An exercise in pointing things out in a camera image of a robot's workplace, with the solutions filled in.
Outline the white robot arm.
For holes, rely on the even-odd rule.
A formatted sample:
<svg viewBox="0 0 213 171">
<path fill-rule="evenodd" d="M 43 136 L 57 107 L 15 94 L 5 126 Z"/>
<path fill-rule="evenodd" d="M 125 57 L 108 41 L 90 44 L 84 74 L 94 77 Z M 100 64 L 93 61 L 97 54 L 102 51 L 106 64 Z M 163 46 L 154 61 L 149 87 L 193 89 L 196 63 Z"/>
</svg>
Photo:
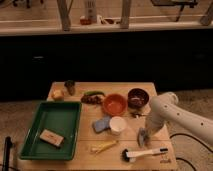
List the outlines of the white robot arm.
<svg viewBox="0 0 213 171">
<path fill-rule="evenodd" d="M 178 102 L 179 99 L 173 92 L 151 98 L 150 112 L 145 120 L 148 135 L 153 136 L 159 132 L 165 121 L 173 121 L 213 146 L 213 120 L 178 107 Z"/>
</svg>

